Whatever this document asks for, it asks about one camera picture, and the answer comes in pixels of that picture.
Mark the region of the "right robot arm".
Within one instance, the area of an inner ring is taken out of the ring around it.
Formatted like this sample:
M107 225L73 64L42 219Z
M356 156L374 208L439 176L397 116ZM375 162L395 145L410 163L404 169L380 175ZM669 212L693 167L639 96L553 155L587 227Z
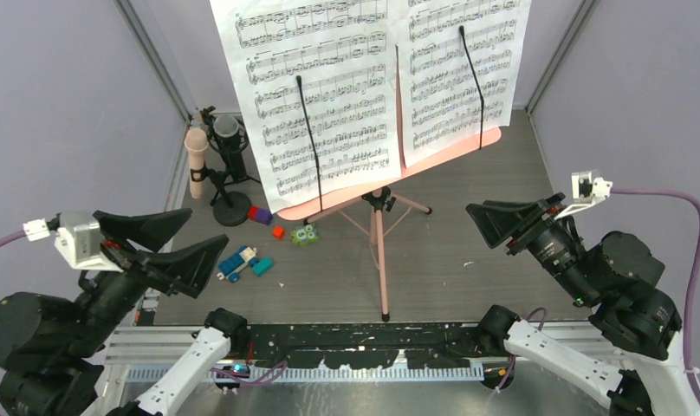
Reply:
M622 231L586 249L574 221L584 210L559 193L532 203L487 200L466 208L489 247L504 245L511 256L529 252L576 307L591 309L589 323L632 368L612 368L564 347L501 305L477 324L477 346L488 355L538 363L613 415L700 415L700 382L686 361L686 315L658 289L664 264Z

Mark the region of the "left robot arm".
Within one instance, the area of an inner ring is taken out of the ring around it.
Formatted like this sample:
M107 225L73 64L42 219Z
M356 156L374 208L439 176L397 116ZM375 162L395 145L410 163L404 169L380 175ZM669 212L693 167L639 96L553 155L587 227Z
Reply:
M166 244L188 208L141 216L63 212L23 227L55 247L80 275L74 300L17 292L0 301L0 404L10 415L78 415L96 398L103 368L90 362L150 289L197 297L229 239L224 234L176 251Z

